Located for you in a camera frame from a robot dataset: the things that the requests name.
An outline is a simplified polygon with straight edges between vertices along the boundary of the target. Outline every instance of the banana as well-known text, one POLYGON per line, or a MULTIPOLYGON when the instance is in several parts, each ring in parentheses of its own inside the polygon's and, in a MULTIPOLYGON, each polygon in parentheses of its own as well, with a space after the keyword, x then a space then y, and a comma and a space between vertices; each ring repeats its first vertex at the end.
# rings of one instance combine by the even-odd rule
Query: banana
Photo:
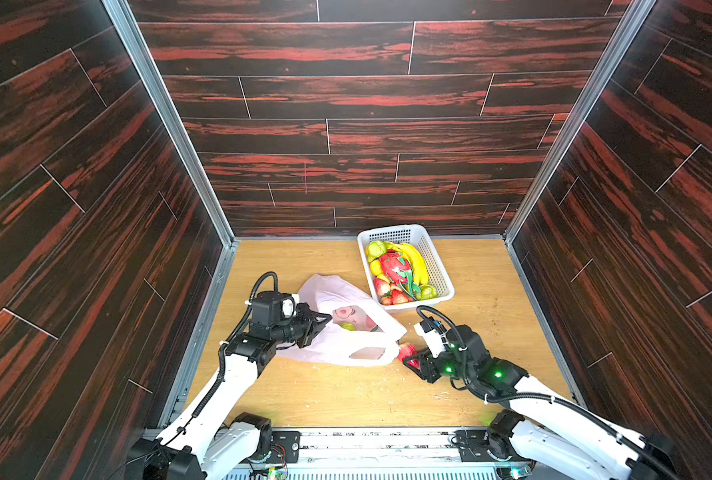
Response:
POLYGON ((428 283, 428 267, 425 264, 425 259, 419 253, 417 248, 412 244, 400 244, 401 253, 405 254, 409 258, 409 263, 412 264, 412 270, 414 270, 414 278, 418 285, 425 285, 428 283))

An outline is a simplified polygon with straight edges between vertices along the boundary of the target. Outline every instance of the white plastic bag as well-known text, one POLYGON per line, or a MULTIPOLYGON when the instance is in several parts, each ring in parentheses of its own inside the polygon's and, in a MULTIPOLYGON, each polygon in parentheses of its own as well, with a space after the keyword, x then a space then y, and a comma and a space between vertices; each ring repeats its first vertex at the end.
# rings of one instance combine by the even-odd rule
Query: white plastic bag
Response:
POLYGON ((336 310, 358 306, 377 324, 381 331, 349 331, 334 321, 329 322, 310 346, 304 349, 296 345, 278 350, 277 356, 301 362, 332 363, 342 366, 379 366, 391 363, 399 355, 396 342, 407 332, 366 293, 337 275, 313 275, 299 292, 300 301, 307 303, 314 312, 328 313, 337 318, 336 310), (379 358, 354 358, 359 356, 379 358))

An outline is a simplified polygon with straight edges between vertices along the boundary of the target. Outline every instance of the metal frame edge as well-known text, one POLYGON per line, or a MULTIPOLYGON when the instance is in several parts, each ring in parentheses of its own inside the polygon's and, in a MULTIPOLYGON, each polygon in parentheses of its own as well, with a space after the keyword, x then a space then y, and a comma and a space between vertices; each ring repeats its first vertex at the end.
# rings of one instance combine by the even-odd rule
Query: metal frame edge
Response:
POLYGON ((191 338, 188 340, 188 346, 183 353, 175 381, 172 383, 172 388, 169 390, 169 397, 162 410, 162 415, 159 418, 159 428, 167 427, 169 423, 177 418, 185 409, 185 404, 188 401, 188 393, 191 390, 191 384, 196 376, 196 369, 201 360, 201 354, 206 347, 212 323, 215 321, 217 306, 219 306, 222 293, 225 290, 225 282, 228 274, 231 272, 237 248, 238 241, 234 242, 232 246, 223 246, 222 253, 215 267, 215 275, 209 284, 207 296, 204 299, 204 304, 201 306, 201 312, 198 313, 191 338))
POLYGON ((215 225, 217 235, 219 235, 223 246, 230 246, 234 242, 234 234, 230 224, 227 222, 225 212, 220 207, 217 195, 212 189, 204 167, 198 159, 193 143, 185 131, 180 115, 177 113, 175 103, 169 96, 164 85, 164 79, 156 67, 148 44, 142 36, 140 27, 135 20, 130 4, 126 0, 101 0, 106 8, 111 22, 116 27, 127 54, 129 54, 132 64, 135 65, 137 73, 140 75, 142 84, 150 95, 153 105, 159 111, 164 127, 169 133, 169 138, 175 144, 178 154, 185 169, 188 171, 191 180, 201 197, 201 201, 207 209, 211 222, 215 225))
POLYGON ((572 145, 572 141, 574 141, 582 124, 593 109, 595 102, 598 101, 601 92, 604 91, 611 75, 617 69, 656 2, 657 0, 634 0, 622 16, 618 27, 609 39, 606 49, 593 69, 588 83, 582 89, 579 98, 569 112, 566 123, 545 156, 542 167, 526 192, 521 206, 516 211, 508 228, 505 229, 504 238, 507 245, 513 243, 526 218, 532 213, 532 209, 537 204, 543 190, 548 186, 553 173, 561 164, 561 160, 572 145))
POLYGON ((540 327, 542 327, 542 332, 545 335, 545 339, 548 340, 548 346, 550 347, 550 350, 553 353, 555 361, 558 363, 558 369, 561 370, 561 374, 562 376, 564 376, 564 380, 566 381, 566 384, 569 387, 569 391, 572 392, 572 396, 574 397, 574 400, 578 403, 578 405, 580 405, 582 408, 588 408, 588 404, 585 402, 585 399, 582 396, 577 382, 574 380, 572 370, 569 369, 569 364, 566 362, 563 352, 558 347, 558 342, 555 339, 553 330, 548 324, 548 318, 545 316, 544 312, 542 311, 542 307, 540 306, 540 303, 537 301, 537 296, 534 294, 534 290, 532 290, 532 285, 529 283, 529 279, 526 278, 526 274, 524 273, 524 269, 521 266, 521 262, 519 262, 519 256, 515 254, 515 250, 513 249, 512 245, 506 244, 505 248, 508 249, 508 254, 510 254, 510 260, 513 262, 513 266, 515 268, 516 273, 519 274, 519 279, 521 280, 521 283, 524 286, 526 296, 529 298, 529 302, 532 303, 534 314, 537 316, 537 321, 539 322, 540 327))

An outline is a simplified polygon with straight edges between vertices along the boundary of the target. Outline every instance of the plastic bag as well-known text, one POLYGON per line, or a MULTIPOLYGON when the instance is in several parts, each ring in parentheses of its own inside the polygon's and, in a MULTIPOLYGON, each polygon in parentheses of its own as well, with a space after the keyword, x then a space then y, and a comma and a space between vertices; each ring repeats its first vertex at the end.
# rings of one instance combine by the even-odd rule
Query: plastic bag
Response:
POLYGON ((300 301, 310 305, 313 311, 330 313, 335 320, 323 328, 310 346, 300 349, 295 345, 278 350, 277 356, 342 366, 387 365, 398 356, 396 341, 407 329, 372 297, 339 276, 313 275, 299 295, 300 301), (367 330, 372 328, 372 323, 377 331, 367 330))

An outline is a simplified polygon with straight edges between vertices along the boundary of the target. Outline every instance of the green fruit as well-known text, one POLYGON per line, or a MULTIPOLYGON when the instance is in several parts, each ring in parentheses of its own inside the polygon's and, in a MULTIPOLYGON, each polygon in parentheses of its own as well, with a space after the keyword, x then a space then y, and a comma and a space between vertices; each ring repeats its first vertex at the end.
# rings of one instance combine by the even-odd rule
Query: green fruit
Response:
POLYGON ((419 293, 417 293, 418 300, 430 300, 432 298, 438 297, 439 292, 433 285, 420 285, 419 293))

